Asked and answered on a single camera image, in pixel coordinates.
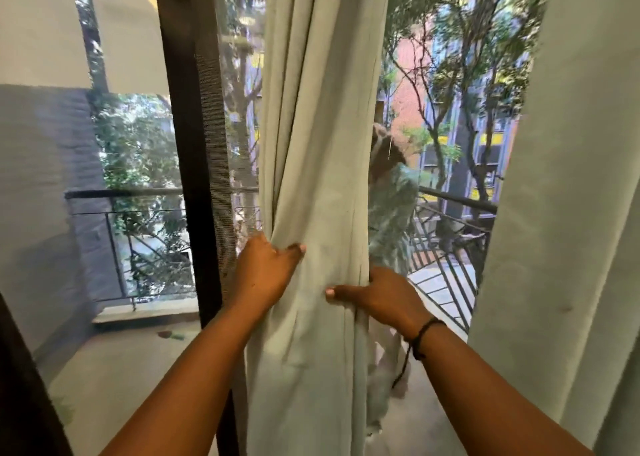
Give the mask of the dark brown door edge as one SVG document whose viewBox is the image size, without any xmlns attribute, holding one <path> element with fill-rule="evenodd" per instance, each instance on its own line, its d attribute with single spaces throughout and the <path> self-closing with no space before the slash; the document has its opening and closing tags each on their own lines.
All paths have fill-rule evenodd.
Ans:
<svg viewBox="0 0 640 456">
<path fill-rule="evenodd" d="M 0 456 L 73 456 L 44 381 L 2 294 Z"/>
</svg>

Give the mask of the person's left hand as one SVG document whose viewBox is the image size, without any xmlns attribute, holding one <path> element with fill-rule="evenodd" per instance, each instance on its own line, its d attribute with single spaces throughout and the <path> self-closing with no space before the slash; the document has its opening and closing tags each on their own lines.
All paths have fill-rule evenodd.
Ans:
<svg viewBox="0 0 640 456">
<path fill-rule="evenodd" d="M 248 239 L 237 258 L 231 303 L 254 323 L 282 298 L 295 272 L 276 267 L 274 248 L 259 231 Z"/>
</svg>

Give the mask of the dark brown window frame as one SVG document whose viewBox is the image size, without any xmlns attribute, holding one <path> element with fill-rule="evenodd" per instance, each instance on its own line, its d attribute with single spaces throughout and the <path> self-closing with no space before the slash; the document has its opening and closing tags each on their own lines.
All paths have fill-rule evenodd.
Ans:
<svg viewBox="0 0 640 456">
<path fill-rule="evenodd" d="M 228 298 L 236 258 L 220 256 L 216 242 L 196 61 L 194 7 L 191 0 L 157 0 L 157 11 L 193 254 L 199 317 L 202 328 L 205 328 Z"/>
</svg>

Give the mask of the light green curtain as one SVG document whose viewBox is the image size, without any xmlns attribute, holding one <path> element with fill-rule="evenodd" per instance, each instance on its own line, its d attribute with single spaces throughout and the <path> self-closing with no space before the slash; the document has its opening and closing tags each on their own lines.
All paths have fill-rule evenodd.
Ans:
<svg viewBox="0 0 640 456">
<path fill-rule="evenodd" d="M 468 342 L 596 456 L 640 456 L 640 0 L 549 0 Z"/>
<path fill-rule="evenodd" d="M 262 230 L 306 254 L 246 348 L 247 456 L 364 456 L 367 195 L 388 0 L 266 0 Z"/>
</svg>

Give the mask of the tall branching tree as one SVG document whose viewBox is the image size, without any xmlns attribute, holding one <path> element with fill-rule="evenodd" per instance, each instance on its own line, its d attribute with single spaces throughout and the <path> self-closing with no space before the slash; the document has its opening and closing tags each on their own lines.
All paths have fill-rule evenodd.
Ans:
<svg viewBox="0 0 640 456">
<path fill-rule="evenodd" d="M 500 126 L 519 118 L 548 0 L 388 0 L 383 62 L 408 86 L 419 124 L 411 152 L 435 154 L 434 188 L 455 183 L 489 201 L 490 154 Z"/>
</svg>

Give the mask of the grey mesh insect screen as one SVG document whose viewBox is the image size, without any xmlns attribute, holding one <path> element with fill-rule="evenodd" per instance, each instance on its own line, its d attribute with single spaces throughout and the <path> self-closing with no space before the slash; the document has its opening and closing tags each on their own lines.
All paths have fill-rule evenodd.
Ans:
<svg viewBox="0 0 640 456">
<path fill-rule="evenodd" d="M 209 189 L 220 256 L 236 258 L 225 108 L 214 0 L 191 0 L 195 14 L 196 61 L 209 169 Z"/>
</svg>

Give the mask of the person's right hand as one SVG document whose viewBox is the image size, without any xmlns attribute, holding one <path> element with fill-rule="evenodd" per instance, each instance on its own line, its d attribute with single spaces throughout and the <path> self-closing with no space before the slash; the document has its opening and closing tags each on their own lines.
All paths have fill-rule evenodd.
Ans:
<svg viewBox="0 0 640 456">
<path fill-rule="evenodd" d="M 414 338 L 427 321 L 436 318 L 408 279 L 390 268 L 372 266 L 366 286 L 370 289 L 367 303 L 359 308 L 395 329 L 405 340 Z"/>
</svg>

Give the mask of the person's left forearm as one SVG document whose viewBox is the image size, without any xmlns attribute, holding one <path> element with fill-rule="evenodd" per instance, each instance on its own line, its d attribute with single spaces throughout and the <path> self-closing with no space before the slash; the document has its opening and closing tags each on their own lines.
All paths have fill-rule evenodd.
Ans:
<svg viewBox="0 0 640 456">
<path fill-rule="evenodd" d="M 99 456 L 208 456 L 232 373 L 268 310 L 248 298 L 224 307 Z"/>
</svg>

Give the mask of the black thread wristband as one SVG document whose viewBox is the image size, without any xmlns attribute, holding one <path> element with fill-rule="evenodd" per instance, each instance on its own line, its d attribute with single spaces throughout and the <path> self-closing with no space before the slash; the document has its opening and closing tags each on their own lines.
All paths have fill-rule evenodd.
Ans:
<svg viewBox="0 0 640 456">
<path fill-rule="evenodd" d="M 395 389 L 398 383 L 400 383 L 400 381 L 402 381 L 402 379 L 404 378 L 404 374 L 406 373 L 407 367 L 409 365 L 410 356 L 413 356 L 413 358 L 418 361 L 421 361 L 425 357 L 421 351 L 422 338 L 424 337 L 425 333 L 435 325 L 444 325 L 444 324 L 445 323 L 442 320 L 438 318 L 432 318 L 420 328 L 420 331 L 414 338 L 405 340 L 408 343 L 408 348 L 404 355 L 401 372 L 396 376 L 395 380 L 393 381 L 392 389 Z"/>
</svg>

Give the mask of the person's right forearm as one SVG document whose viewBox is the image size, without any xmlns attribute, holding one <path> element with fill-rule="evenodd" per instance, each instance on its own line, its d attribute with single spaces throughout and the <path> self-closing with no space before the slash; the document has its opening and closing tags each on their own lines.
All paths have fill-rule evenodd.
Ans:
<svg viewBox="0 0 640 456">
<path fill-rule="evenodd" d="M 420 362 L 468 456 L 595 456 L 446 324 L 425 333 L 421 351 Z"/>
</svg>

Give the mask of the green leafy bush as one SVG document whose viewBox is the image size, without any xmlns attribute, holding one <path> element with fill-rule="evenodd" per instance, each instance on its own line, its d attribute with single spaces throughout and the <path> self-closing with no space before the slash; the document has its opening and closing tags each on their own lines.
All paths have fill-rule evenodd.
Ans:
<svg viewBox="0 0 640 456">
<path fill-rule="evenodd" d="M 93 123 L 126 293 L 195 296 L 170 101 L 156 95 L 104 94 Z"/>
</svg>

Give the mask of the black metal balcony railing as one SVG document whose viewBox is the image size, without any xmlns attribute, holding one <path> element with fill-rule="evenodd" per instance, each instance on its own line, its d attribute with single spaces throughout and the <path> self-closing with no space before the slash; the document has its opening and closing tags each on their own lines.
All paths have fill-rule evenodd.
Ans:
<svg viewBox="0 0 640 456">
<path fill-rule="evenodd" d="M 96 227 L 107 247 L 105 274 L 116 286 L 94 299 L 98 322 L 134 313 L 163 316 L 197 310 L 192 249 L 181 188 L 93 189 L 65 193 L 76 219 Z M 421 186 L 408 227 L 407 274 L 436 313 L 467 334 L 498 207 Z"/>
</svg>

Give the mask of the red brick building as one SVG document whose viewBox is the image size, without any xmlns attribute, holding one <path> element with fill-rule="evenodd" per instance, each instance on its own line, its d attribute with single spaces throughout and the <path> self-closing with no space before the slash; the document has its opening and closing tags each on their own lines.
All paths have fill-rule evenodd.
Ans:
<svg viewBox="0 0 640 456">
<path fill-rule="evenodd" d="M 397 40 L 386 78 L 385 121 L 420 186 L 498 204 L 518 127 L 524 53 L 512 66 L 488 69 L 467 88 L 449 90 L 443 66 L 459 61 L 459 44 L 434 33 L 432 19 Z"/>
</svg>

